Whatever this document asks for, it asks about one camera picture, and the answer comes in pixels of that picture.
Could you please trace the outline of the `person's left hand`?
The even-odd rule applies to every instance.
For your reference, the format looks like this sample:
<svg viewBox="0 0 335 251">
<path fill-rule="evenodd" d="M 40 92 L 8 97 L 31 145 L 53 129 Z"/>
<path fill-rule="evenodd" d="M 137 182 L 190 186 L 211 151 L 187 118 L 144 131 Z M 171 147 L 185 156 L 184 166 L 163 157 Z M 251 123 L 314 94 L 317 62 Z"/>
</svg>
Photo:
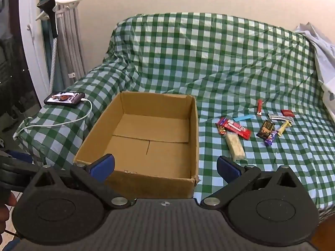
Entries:
<svg viewBox="0 0 335 251">
<path fill-rule="evenodd" d="M 12 192 L 9 192 L 9 197 L 7 198 L 7 201 L 1 202 L 1 211 L 0 211 L 0 232 L 1 234 L 4 233 L 6 229 L 6 222 L 9 220 L 10 217 L 10 211 L 8 209 L 9 207 L 15 207 L 17 204 L 17 199 L 15 195 Z"/>
</svg>

